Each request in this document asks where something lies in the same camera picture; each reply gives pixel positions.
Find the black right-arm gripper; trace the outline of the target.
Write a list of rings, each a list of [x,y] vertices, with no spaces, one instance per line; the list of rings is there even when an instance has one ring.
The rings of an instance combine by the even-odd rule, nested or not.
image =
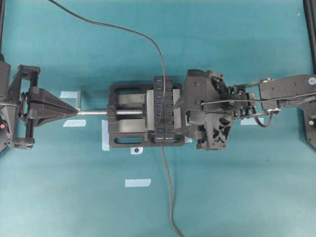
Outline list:
[[[197,138],[198,150],[223,150],[234,120],[256,112],[255,94],[246,92],[245,86],[226,86],[221,73],[209,71],[209,76],[212,83],[210,101],[201,104],[205,110],[205,124],[182,126],[175,128],[174,132],[194,136],[198,130],[202,133],[201,138]],[[173,109],[186,110],[186,99],[179,98]]]

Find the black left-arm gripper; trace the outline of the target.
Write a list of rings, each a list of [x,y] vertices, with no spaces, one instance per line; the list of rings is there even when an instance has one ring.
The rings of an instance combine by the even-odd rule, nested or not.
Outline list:
[[[19,65],[18,72],[14,75],[13,82],[9,87],[7,135],[8,145],[12,148],[30,150],[35,143],[33,138],[34,127],[39,127],[56,120],[70,118],[78,114],[77,109],[71,105],[60,100],[47,90],[37,87],[39,74],[39,67]],[[30,82],[30,95],[27,92],[21,92],[22,80],[28,80]],[[65,109],[65,111],[30,110],[28,112],[28,119],[26,118],[24,110],[29,98],[32,104],[52,106],[53,108]],[[22,138],[16,136],[19,120],[26,123],[25,136]]]

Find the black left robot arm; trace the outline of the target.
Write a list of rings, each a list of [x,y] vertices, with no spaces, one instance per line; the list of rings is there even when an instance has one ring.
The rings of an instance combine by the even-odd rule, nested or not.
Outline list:
[[[40,68],[19,65],[9,84],[11,66],[0,56],[0,150],[33,148],[34,128],[78,114],[78,110],[38,87]]]

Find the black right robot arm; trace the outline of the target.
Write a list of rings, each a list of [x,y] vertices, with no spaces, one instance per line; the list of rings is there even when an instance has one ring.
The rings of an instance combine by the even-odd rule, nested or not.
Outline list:
[[[198,150],[223,150],[236,119],[253,118],[257,125],[267,128],[283,107],[303,111],[305,137],[315,147],[315,75],[226,86],[219,72],[188,70],[183,95],[174,104],[186,121],[174,131],[196,139]]]

